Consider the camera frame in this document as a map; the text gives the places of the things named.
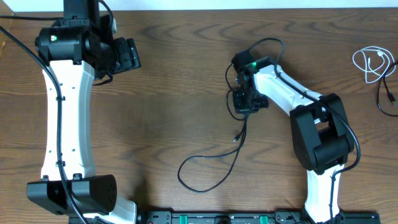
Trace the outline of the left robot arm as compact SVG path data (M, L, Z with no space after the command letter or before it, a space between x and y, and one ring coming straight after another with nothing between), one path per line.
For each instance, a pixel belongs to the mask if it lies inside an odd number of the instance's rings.
M47 90L47 147L40 180L28 199L70 223L137 223L137 205L118 194L113 175L97 175L91 151L94 86L141 66L132 39L115 38L104 1L65 1L63 17L40 31L37 60Z

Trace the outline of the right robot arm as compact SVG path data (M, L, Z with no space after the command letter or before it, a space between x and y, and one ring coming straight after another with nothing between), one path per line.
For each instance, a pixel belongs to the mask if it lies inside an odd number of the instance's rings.
M248 50L237 53L231 64L239 85L233 91L236 113L256 113L267 108L272 100L289 115L294 152L307 171L304 209L309 222L338 221L340 174L354 149L340 97L334 93L323 96L305 88L275 60L270 57L256 60Z

